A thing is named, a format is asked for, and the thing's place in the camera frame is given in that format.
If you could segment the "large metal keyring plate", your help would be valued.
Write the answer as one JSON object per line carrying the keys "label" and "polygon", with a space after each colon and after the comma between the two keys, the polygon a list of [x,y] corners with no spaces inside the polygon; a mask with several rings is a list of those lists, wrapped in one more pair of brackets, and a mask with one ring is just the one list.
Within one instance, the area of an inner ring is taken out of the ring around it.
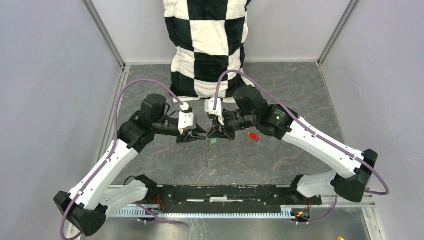
{"label": "large metal keyring plate", "polygon": [[208,169],[209,167],[209,150],[210,150],[210,142],[207,141],[206,152],[205,152],[205,169]]}

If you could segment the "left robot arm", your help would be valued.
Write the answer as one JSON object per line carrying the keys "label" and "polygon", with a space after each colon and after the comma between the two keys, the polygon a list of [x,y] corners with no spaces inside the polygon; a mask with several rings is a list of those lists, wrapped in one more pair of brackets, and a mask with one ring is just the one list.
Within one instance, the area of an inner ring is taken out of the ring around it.
{"label": "left robot arm", "polygon": [[169,109],[166,98],[160,94],[150,94],[142,101],[140,110],[120,126],[117,138],[87,176],[70,191],[59,191],[54,196],[53,201],[64,221],[90,237],[120,209],[134,202],[151,204],[156,200],[157,184],[145,175],[114,192],[107,194],[106,191],[156,135],[174,136],[178,144],[206,139],[206,131],[197,124],[187,103],[181,107],[177,118],[168,115]]}

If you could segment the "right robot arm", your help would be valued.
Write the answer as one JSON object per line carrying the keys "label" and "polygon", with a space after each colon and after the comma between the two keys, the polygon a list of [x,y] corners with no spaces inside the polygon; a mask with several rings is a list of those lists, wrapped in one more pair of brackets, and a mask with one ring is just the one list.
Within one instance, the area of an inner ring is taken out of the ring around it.
{"label": "right robot arm", "polygon": [[353,202],[362,201],[378,154],[351,148],[309,124],[295,111],[279,104],[268,104],[252,86],[234,93],[238,109],[223,108],[220,98],[205,100],[205,111],[212,119],[208,138],[233,141],[236,132],[255,127],[260,133],[292,144],[321,160],[331,171],[316,175],[298,175],[289,189],[289,199],[302,204],[318,195],[334,195]]}

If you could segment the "red tag key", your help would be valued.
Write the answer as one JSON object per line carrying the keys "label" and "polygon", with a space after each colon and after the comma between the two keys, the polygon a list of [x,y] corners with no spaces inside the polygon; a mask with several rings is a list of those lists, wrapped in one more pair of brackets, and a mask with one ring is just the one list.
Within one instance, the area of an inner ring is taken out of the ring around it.
{"label": "red tag key", "polygon": [[254,141],[259,141],[259,136],[257,135],[257,134],[255,134],[255,133],[253,133],[253,132],[249,132],[248,133],[248,136],[252,139],[252,140],[254,140]]}

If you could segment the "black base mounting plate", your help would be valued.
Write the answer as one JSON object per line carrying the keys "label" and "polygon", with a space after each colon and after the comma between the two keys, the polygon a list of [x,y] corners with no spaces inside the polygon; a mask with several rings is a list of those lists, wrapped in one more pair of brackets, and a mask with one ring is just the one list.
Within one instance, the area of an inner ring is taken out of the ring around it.
{"label": "black base mounting plate", "polygon": [[166,214],[266,214],[281,206],[296,208],[322,204],[284,185],[162,185],[148,190],[143,205],[164,208]]}

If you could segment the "black white checkered blanket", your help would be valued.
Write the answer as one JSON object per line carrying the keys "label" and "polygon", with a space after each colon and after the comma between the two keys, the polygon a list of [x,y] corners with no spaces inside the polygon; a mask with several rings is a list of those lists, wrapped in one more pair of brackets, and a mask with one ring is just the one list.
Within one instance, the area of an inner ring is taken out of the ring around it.
{"label": "black white checkered blanket", "polygon": [[176,48],[170,89],[195,101],[231,98],[251,86],[243,72],[248,0],[165,0],[164,20]]}

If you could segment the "aluminium frame rail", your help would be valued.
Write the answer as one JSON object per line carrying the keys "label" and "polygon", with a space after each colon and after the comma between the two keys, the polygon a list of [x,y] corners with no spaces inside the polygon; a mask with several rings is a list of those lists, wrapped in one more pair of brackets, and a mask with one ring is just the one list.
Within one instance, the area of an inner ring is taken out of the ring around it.
{"label": "aluminium frame rail", "polygon": [[160,196],[167,206],[192,203],[257,203],[262,205],[305,206],[308,200],[313,205],[322,205],[325,196],[337,194],[341,199],[360,203],[364,191],[337,188],[328,193],[315,193],[306,197],[292,185],[275,184],[224,184],[224,185],[158,185],[149,187],[147,196],[141,202],[154,204]]}

